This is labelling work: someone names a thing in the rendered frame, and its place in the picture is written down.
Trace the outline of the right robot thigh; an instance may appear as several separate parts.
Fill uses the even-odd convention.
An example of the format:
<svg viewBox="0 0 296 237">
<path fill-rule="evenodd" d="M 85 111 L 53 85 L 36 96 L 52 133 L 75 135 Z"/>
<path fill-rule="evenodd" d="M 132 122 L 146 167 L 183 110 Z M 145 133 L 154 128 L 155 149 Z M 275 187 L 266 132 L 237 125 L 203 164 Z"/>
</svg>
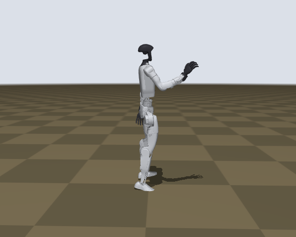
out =
<svg viewBox="0 0 296 237">
<path fill-rule="evenodd" d="M 147 129 L 147 142 L 148 146 L 143 147 L 142 149 L 146 148 L 149 150 L 149 155 L 153 152 L 157 138 L 158 138 L 158 121 L 156 115 L 153 115 L 150 112 L 146 112 L 144 116 L 144 122 L 147 125 L 151 125 Z M 142 150 L 141 149 L 141 150 Z"/>
</svg>

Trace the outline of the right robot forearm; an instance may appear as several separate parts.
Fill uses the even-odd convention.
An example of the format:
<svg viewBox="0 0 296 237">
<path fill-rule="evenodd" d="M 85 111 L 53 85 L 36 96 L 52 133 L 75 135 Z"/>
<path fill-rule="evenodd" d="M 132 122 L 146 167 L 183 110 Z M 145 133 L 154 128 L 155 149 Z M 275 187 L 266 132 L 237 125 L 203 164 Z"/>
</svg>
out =
<svg viewBox="0 0 296 237">
<path fill-rule="evenodd" d="M 173 88 L 175 85 L 180 84 L 181 82 L 183 82 L 182 81 L 183 77 L 184 77 L 184 75 L 181 74 L 181 75 L 179 75 L 178 77 L 175 77 L 172 80 L 169 80 L 167 82 L 163 82 L 161 84 L 161 88 L 163 88 L 163 89 Z"/>
</svg>

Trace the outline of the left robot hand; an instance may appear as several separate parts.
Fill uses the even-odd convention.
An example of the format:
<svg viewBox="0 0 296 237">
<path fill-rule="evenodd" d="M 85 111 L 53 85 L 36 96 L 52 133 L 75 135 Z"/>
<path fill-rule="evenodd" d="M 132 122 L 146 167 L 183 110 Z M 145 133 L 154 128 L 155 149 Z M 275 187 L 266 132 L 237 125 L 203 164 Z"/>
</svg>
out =
<svg viewBox="0 0 296 237">
<path fill-rule="evenodd" d="M 140 110 L 140 106 L 139 106 L 139 110 Z M 139 119 L 138 119 L 138 118 L 139 118 Z M 140 125 L 141 125 L 141 121 L 142 121 L 142 125 L 143 125 L 143 120 L 144 120 L 144 118 L 141 118 L 141 117 L 140 117 L 140 113 L 137 114 L 136 123 L 137 123 L 137 120 L 138 120 L 138 125 L 139 125 L 139 121 L 140 121 Z"/>
</svg>

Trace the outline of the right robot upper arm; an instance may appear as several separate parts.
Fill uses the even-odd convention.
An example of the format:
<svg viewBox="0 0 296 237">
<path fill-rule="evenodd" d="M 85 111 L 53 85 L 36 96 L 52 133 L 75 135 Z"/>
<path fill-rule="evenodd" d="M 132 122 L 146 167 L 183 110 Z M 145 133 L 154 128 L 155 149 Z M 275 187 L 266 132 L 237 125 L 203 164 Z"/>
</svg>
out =
<svg viewBox="0 0 296 237">
<path fill-rule="evenodd" d="M 143 70 L 144 70 L 145 75 L 153 81 L 153 83 L 158 87 L 159 90 L 161 90 L 161 91 L 166 90 L 166 89 L 161 88 L 162 82 L 160 81 L 159 76 L 156 74 L 156 72 L 152 66 L 147 66 Z"/>
</svg>

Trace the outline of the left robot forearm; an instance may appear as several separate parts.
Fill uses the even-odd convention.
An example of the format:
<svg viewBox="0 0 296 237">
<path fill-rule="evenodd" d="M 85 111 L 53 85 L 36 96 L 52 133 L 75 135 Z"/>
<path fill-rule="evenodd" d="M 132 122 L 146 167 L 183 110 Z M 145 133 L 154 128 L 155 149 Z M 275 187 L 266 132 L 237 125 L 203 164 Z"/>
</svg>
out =
<svg viewBox="0 0 296 237">
<path fill-rule="evenodd" d="M 141 104 L 143 104 L 143 100 L 145 100 L 146 98 L 142 98 L 141 97 L 141 93 L 140 93 L 140 106 L 141 106 Z"/>
</svg>

